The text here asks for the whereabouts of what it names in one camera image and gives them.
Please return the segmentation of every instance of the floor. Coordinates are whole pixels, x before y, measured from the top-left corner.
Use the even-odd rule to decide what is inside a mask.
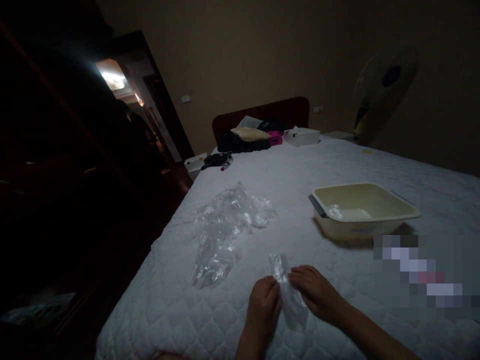
[[[147,228],[147,231],[143,232],[146,235],[140,239],[141,244],[137,251],[125,261],[121,266],[122,270],[108,282],[107,286],[104,286],[108,290],[99,302],[100,305],[82,322],[74,338],[62,348],[55,350],[55,358],[70,360],[94,358],[97,336],[102,326],[150,252],[150,246],[162,234],[192,186],[192,180],[183,164],[175,163],[167,152],[163,152],[162,156],[170,171],[163,175],[166,181],[164,196],[159,207],[154,210],[158,215],[154,216],[153,220],[146,219],[144,222],[132,224],[134,229]]]

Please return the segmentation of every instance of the white quilted mattress cover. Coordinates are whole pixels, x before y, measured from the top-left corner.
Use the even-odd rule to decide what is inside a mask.
[[[98,336],[97,359],[150,359],[173,352],[192,359],[233,359],[250,292],[271,274],[269,254],[284,252],[290,266],[315,266],[351,304],[424,359],[475,358],[480,325],[473,320],[418,320],[395,315],[373,290],[373,249],[338,246],[322,236],[308,195],[313,188],[373,182],[414,203],[422,215],[411,232],[480,234],[480,179],[321,136],[304,147],[286,143],[234,155],[229,169],[202,171],[131,281]],[[186,241],[197,208],[242,181],[278,211],[266,229],[243,240],[243,256],[214,289],[189,280],[198,244]],[[309,315],[304,333],[280,314],[267,357],[361,358],[337,328]]]

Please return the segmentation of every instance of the beige wall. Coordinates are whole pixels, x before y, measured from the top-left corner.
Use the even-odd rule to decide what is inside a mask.
[[[309,99],[311,128],[351,130],[363,65],[381,46],[406,39],[418,46],[420,69],[371,145],[457,170],[478,167],[460,159],[471,152],[479,159],[474,1],[98,0],[98,6],[117,36],[143,31],[196,154],[216,145],[215,116],[295,96]],[[182,104],[182,95],[191,102]],[[321,115],[313,114],[316,105],[323,105]]]

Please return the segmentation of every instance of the pillow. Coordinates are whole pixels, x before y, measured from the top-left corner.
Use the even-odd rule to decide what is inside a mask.
[[[240,126],[240,127],[233,128],[230,131],[247,143],[251,143],[258,140],[270,139],[269,134],[267,134],[262,130],[254,129],[253,127]]]

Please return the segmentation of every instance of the plastic basin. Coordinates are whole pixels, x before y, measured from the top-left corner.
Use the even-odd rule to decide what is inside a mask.
[[[420,216],[416,206],[370,182],[317,187],[308,198],[316,221],[332,240],[390,234],[405,220]]]

